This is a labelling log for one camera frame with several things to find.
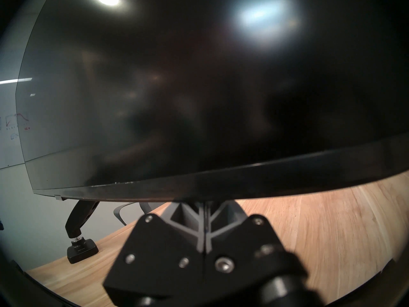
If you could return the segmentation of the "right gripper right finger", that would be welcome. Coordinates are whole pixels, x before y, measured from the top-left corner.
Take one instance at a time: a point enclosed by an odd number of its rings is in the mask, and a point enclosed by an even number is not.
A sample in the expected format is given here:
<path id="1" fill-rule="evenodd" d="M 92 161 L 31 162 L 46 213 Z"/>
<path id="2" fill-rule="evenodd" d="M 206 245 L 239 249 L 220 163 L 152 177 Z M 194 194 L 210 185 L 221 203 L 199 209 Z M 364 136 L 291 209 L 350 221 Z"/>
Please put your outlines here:
<path id="1" fill-rule="evenodd" d="M 206 209 L 203 281 L 215 295 L 305 295 L 308 273 L 269 221 L 235 201 Z"/>

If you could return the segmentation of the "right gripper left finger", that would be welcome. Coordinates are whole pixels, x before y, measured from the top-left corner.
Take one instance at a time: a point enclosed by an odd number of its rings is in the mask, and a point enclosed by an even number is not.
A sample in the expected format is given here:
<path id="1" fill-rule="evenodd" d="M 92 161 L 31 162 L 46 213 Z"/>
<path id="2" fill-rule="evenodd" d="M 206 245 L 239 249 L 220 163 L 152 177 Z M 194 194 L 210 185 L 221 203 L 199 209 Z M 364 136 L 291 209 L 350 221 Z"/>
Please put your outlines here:
<path id="1" fill-rule="evenodd" d="M 202 215 L 201 206 L 171 203 L 160 216 L 139 218 L 103 283 L 115 306 L 166 300 L 202 283 Z"/>

